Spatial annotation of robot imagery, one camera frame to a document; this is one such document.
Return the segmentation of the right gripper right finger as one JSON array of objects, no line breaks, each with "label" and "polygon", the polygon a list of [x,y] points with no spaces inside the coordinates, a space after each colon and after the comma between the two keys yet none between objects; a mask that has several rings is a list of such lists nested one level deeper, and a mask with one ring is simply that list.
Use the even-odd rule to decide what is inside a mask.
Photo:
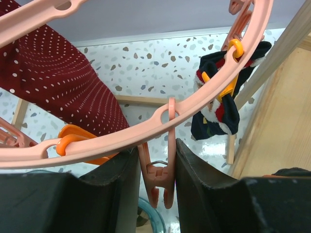
[{"label": "right gripper right finger", "polygon": [[175,179],[183,233],[311,230],[311,177],[265,175],[237,180],[177,139]]}]

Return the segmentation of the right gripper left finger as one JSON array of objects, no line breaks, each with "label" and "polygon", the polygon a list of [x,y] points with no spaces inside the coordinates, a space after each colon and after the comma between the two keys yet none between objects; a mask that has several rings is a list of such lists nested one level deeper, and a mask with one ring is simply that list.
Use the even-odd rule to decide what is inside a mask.
[{"label": "right gripper left finger", "polygon": [[133,233],[140,168],[127,149],[89,173],[1,174],[3,233]]}]

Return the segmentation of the blue transparent plastic basin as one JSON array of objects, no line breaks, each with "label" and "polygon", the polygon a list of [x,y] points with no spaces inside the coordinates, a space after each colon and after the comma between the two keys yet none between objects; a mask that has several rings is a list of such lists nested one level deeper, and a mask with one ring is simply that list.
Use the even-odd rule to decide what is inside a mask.
[{"label": "blue transparent plastic basin", "polygon": [[146,225],[136,227],[137,233],[166,233],[165,222],[160,213],[149,202],[141,197],[138,199],[138,207],[142,208],[149,216]]}]

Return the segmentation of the black garment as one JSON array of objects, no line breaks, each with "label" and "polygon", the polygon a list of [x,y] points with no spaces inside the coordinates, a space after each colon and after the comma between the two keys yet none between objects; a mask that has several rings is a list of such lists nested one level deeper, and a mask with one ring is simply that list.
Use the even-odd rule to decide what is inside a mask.
[{"label": "black garment", "polygon": [[283,177],[311,177],[311,171],[299,167],[292,167],[280,169],[273,175]]}]

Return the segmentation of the wooden clothes rack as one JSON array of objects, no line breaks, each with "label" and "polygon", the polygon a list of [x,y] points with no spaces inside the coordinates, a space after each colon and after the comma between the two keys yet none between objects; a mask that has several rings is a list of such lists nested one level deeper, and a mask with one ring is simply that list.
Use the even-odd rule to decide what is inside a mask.
[{"label": "wooden clothes rack", "polygon": [[[214,33],[79,50],[116,96],[184,100],[193,93],[200,58],[219,51],[225,38],[225,33]],[[200,158],[235,178],[272,174],[282,168],[310,169],[311,103],[294,104],[280,96],[296,88],[289,83],[294,73],[306,74],[296,67],[298,62],[310,59],[309,51],[296,49],[240,109],[234,164],[225,161],[226,137],[197,141],[190,132],[190,119],[177,126],[176,137]]]}]

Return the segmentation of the red polka dot garment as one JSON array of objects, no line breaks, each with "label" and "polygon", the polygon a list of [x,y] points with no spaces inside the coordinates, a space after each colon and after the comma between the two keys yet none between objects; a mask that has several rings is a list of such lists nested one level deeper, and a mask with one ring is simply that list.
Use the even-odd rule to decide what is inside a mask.
[{"label": "red polka dot garment", "polygon": [[96,136],[129,126],[88,59],[48,25],[1,48],[0,86]]}]

